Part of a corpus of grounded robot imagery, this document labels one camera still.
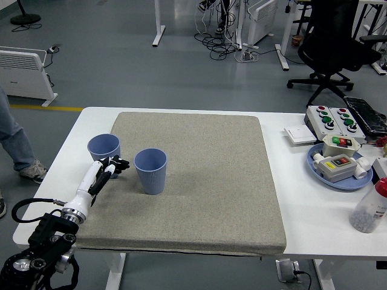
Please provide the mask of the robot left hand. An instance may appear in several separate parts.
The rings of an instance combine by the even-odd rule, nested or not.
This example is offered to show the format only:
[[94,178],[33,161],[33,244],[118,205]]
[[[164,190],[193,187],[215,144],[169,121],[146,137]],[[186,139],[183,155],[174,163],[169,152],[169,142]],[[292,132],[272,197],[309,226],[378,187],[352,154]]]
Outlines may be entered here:
[[77,224],[82,224],[88,217],[93,200],[112,175],[120,174],[129,167],[129,161],[118,155],[94,161],[78,186],[75,197],[63,206],[61,216]]

